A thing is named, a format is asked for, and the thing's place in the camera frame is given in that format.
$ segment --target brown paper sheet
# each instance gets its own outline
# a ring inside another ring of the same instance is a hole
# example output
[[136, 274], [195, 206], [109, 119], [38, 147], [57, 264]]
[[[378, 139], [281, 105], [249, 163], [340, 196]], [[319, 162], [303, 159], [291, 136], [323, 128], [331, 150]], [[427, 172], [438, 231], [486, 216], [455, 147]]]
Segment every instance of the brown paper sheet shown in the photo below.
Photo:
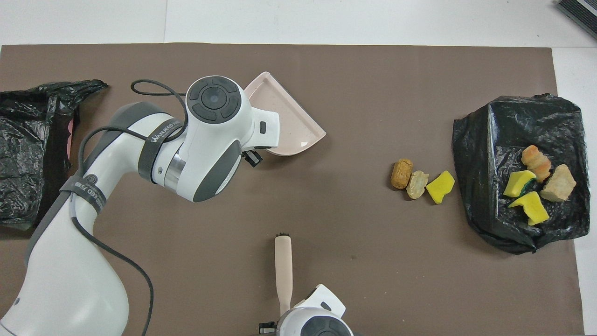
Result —
[[[120, 106], [149, 100], [182, 118], [171, 97], [138, 96], [132, 80], [179, 91], [224, 75], [241, 86], [269, 71], [327, 131], [295, 157], [242, 162], [217, 197], [193, 204], [125, 176], [95, 234], [138, 262], [155, 286], [148, 335], [237, 336], [278, 317], [273, 238], [293, 238], [294, 296], [317, 284], [345, 303], [345, 321], [375, 335], [582, 334], [572, 241], [513, 256], [466, 224], [457, 186], [444, 203], [393, 190], [394, 161], [454, 175], [452, 122], [497, 96], [556, 93], [545, 48], [324, 45], [5, 45], [0, 90], [98, 78], [74, 146]], [[0, 239], [0, 313], [22, 284], [26, 240]], [[130, 301], [124, 335], [139, 335], [148, 291], [108, 256]]]

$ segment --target white robotic arm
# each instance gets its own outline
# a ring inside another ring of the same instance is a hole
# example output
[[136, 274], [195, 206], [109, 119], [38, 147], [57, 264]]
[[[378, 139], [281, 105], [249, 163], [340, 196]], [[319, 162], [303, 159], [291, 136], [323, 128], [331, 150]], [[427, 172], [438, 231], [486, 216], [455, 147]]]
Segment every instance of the white robotic arm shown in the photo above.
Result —
[[[185, 129], [147, 102], [123, 106], [112, 118], [111, 126], [143, 139], [109, 130], [83, 164], [84, 179], [65, 184], [30, 240], [25, 280], [0, 320], [0, 336], [121, 335], [128, 320], [124, 286], [73, 221], [93, 233], [98, 212], [124, 173], [138, 172], [198, 202], [222, 191], [241, 157], [254, 166], [260, 161], [254, 149], [278, 146], [278, 114], [251, 107], [228, 78], [197, 80], [185, 102]], [[176, 132], [182, 133], [169, 140]]]

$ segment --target circular button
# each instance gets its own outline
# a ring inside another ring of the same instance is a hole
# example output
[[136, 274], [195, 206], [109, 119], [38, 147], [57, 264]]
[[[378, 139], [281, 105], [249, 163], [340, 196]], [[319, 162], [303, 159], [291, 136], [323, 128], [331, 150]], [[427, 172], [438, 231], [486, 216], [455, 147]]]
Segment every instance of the circular button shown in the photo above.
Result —
[[210, 109], [219, 109], [226, 104], [226, 92], [218, 87], [208, 87], [201, 95], [201, 102]]

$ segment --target black cable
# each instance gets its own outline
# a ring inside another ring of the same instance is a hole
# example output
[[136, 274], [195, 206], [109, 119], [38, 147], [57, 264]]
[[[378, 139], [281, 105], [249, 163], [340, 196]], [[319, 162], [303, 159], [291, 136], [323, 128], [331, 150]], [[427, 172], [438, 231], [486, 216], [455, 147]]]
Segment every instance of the black cable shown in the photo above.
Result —
[[[165, 89], [168, 92], [145, 92], [145, 91], [139, 91], [139, 90], [137, 90], [135, 88], [135, 85], [137, 85], [139, 83], [154, 84], [154, 85], [157, 85], [157, 86]], [[140, 80], [133, 81], [131, 83], [131, 90], [134, 93], [143, 94], [145, 96], [174, 96], [174, 97], [176, 97], [176, 99], [179, 100], [179, 103], [183, 107], [183, 113], [184, 113], [183, 126], [175, 134], [167, 137], [166, 140], [164, 140], [164, 142], [172, 141], [172, 140], [178, 138], [179, 136], [181, 136], [183, 134], [183, 132], [186, 130], [187, 125], [189, 124], [189, 117], [187, 116], [187, 113], [186, 113], [186, 105], [184, 104], [184, 101], [183, 101], [183, 99], [181, 97], [181, 96], [185, 96], [186, 93], [178, 93], [178, 92], [174, 91], [171, 87], [167, 86], [166, 84], [160, 83], [158, 81], [146, 80], [146, 79], [140, 79]]]
[[[155, 84], [157, 86], [160, 86], [166, 90], [169, 91], [169, 93], [152, 93], [152, 92], [143, 92], [143, 91], [138, 91], [134, 86], [138, 83], [150, 83], [150, 84]], [[136, 80], [134, 82], [131, 83], [131, 90], [135, 93], [138, 94], [144, 94], [146, 96], [175, 96], [180, 104], [182, 105], [183, 109], [184, 109], [184, 123], [183, 126], [180, 128], [180, 130], [166, 138], [166, 140], [164, 140], [164, 142], [169, 142], [172, 141], [176, 138], [178, 138], [186, 129], [187, 125], [189, 124], [189, 120], [187, 117], [187, 113], [186, 113], [186, 105], [184, 104], [183, 99], [180, 96], [184, 96], [184, 93], [178, 93], [174, 90], [172, 90], [169, 86], [162, 84], [160, 82], [154, 81], [154, 80]], [[91, 131], [89, 134], [87, 134], [83, 140], [81, 141], [81, 144], [79, 146], [79, 151], [78, 151], [78, 162], [80, 164], [79, 170], [77, 170], [77, 174], [80, 177], [84, 177], [85, 176], [85, 172], [87, 171], [87, 167], [85, 167], [85, 161], [83, 160], [83, 156], [85, 153], [85, 147], [87, 145], [87, 142], [97, 133], [102, 132], [102, 131], [116, 131], [116, 132], [122, 132], [122, 133], [126, 133], [132, 136], [135, 136], [143, 141], [147, 140], [146, 136], [143, 136], [135, 131], [132, 131], [130, 129], [126, 129], [124, 127], [117, 127], [117, 126], [103, 126], [103, 127], [99, 127], [93, 131]], [[129, 264], [130, 266], [133, 266], [133, 268], [135, 268], [139, 273], [141, 273], [141, 275], [143, 276], [143, 278], [145, 278], [145, 281], [147, 282], [147, 286], [149, 287], [149, 308], [147, 310], [147, 319], [145, 321], [145, 326], [143, 327], [143, 332], [141, 333], [142, 336], [145, 336], [145, 333], [147, 333], [147, 329], [149, 327], [149, 322], [151, 321], [151, 315], [152, 315], [152, 311], [153, 311], [153, 284], [151, 282], [151, 279], [149, 278], [149, 276], [147, 275], [147, 273], [133, 260], [129, 259], [128, 257], [126, 257], [125, 255], [123, 255], [122, 253], [114, 250], [113, 248], [111, 248], [110, 246], [106, 245], [105, 243], [103, 243], [101, 240], [95, 238], [92, 234], [90, 234], [79, 222], [79, 220], [76, 217], [76, 213], [75, 213], [75, 206], [74, 206], [74, 199], [71, 199], [72, 202], [72, 217], [71, 220], [73, 222], [73, 224], [75, 225], [75, 228], [90, 242], [94, 243], [95, 245], [99, 246], [100, 248], [102, 248], [104, 251], [112, 254], [113, 256], [119, 258], [120, 260], [123, 260], [124, 262], [126, 262], [127, 264]]]

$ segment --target brush handle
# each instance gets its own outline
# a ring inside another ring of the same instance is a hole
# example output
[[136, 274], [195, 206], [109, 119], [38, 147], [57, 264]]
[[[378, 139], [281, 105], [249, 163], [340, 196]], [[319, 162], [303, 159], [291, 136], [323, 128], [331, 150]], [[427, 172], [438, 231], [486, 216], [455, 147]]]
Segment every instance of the brush handle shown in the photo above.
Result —
[[280, 316], [290, 309], [293, 296], [293, 252], [289, 236], [274, 241], [276, 258], [276, 290], [280, 301]]

